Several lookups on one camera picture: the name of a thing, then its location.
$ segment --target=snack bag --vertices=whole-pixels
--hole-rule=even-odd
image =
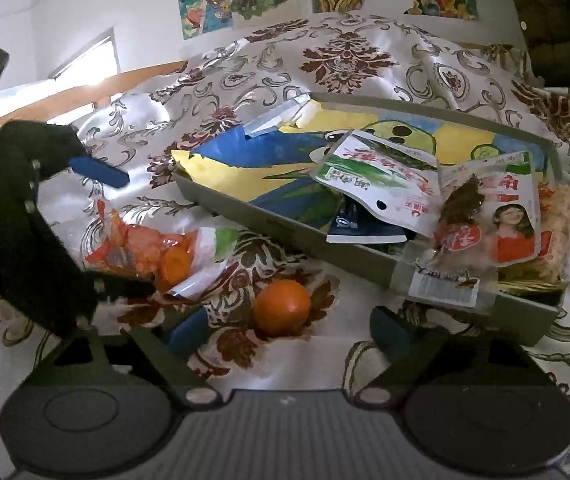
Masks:
[[[538,184],[541,249],[538,257],[500,270],[498,289],[510,294],[562,290],[570,253],[570,184]]]
[[[540,206],[529,153],[470,160],[442,170],[441,177],[445,202],[434,234],[437,246],[461,253],[459,260],[474,253],[483,266],[506,267],[538,256]],[[457,218],[465,200],[474,205],[473,218]]]
[[[194,298],[225,269],[237,233],[228,228],[201,228],[186,234],[126,224],[114,208],[98,202],[105,240],[86,257],[95,268],[120,276],[154,280],[159,292]]]

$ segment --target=gray tray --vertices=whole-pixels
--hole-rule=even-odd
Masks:
[[[551,182],[562,182],[561,165],[553,142],[528,132],[461,112],[404,101],[314,93],[311,97],[327,107],[340,110],[351,107],[358,107],[359,111],[382,108],[418,114],[537,144],[547,158],[546,179]],[[210,211],[273,237],[283,244],[299,248],[310,256],[329,262],[370,282],[392,288],[395,293],[406,294],[409,289],[414,266],[403,261],[401,256],[392,256],[355,244],[329,244],[325,241],[326,234],[316,228],[201,186],[191,181],[184,173],[175,172],[172,177],[187,200],[197,202]],[[545,335],[558,316],[560,305],[548,306],[497,292],[492,293],[490,301],[485,297],[483,305],[473,309],[456,306],[435,308],[451,312],[461,320],[506,330],[515,334],[521,344],[531,346]]]

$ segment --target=orange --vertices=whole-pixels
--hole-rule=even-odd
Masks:
[[[254,300],[254,320],[267,335],[295,335],[309,317],[312,300],[294,280],[274,280]]]
[[[181,245],[174,246],[161,256],[161,278],[169,288],[181,283],[190,275],[192,256]]]

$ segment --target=round black pad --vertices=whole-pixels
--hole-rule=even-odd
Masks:
[[[53,478],[102,476],[143,460],[172,424],[169,399],[136,377],[119,385],[23,386],[0,414],[12,460]]]
[[[407,429],[428,454],[468,472],[524,474],[554,463],[570,446],[570,403],[530,374],[492,367],[418,386],[405,404]]]

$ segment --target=yellow paper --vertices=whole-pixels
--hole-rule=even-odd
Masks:
[[[172,157],[197,184],[209,187],[228,196],[251,202],[255,198],[291,182],[290,178],[269,178],[288,171],[305,170],[314,163],[281,164],[269,168],[239,168],[228,166],[201,155],[192,155],[184,150],[172,150]]]
[[[441,164],[458,164],[470,160],[479,144],[491,144],[494,134],[454,123],[444,123],[434,132],[436,158]]]
[[[359,112],[341,112],[339,110],[320,109],[311,117],[304,115],[296,126],[281,126],[284,134],[308,134],[312,132],[332,132],[334,130],[358,130],[375,123],[379,117],[375,114]]]

